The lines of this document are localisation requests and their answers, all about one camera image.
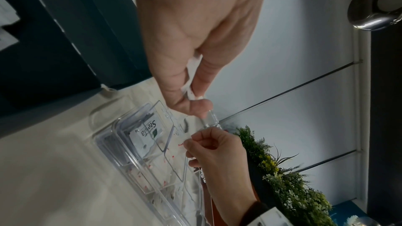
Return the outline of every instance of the clear plastic container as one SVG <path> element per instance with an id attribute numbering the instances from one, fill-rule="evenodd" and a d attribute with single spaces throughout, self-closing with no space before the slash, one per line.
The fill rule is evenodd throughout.
<path id="1" fill-rule="evenodd" d="M 203 226 L 201 178 L 188 166 L 187 138 L 158 101 L 115 120 L 95 143 L 164 225 Z"/>

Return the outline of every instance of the plastic tray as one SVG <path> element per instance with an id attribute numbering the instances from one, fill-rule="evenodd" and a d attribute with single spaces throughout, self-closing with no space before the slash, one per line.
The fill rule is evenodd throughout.
<path id="1" fill-rule="evenodd" d="M 164 225 L 203 226 L 204 195 L 199 171 L 188 166 L 187 138 L 158 101 L 115 120 L 95 143 Z"/>

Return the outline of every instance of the green leaves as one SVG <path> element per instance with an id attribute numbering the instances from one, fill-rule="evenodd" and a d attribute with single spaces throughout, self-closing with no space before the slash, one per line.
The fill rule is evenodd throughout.
<path id="1" fill-rule="evenodd" d="M 306 226 L 336 226 L 329 216 L 332 209 L 325 195 L 310 188 L 304 180 L 305 175 L 293 170 L 300 166 L 283 169 L 278 166 L 292 157 L 281 158 L 276 148 L 276 157 L 270 154 L 269 146 L 262 138 L 255 140 L 254 132 L 248 126 L 237 128 L 237 133 L 249 156 L 264 174 L 273 189 L 278 208 L 294 225 Z"/>

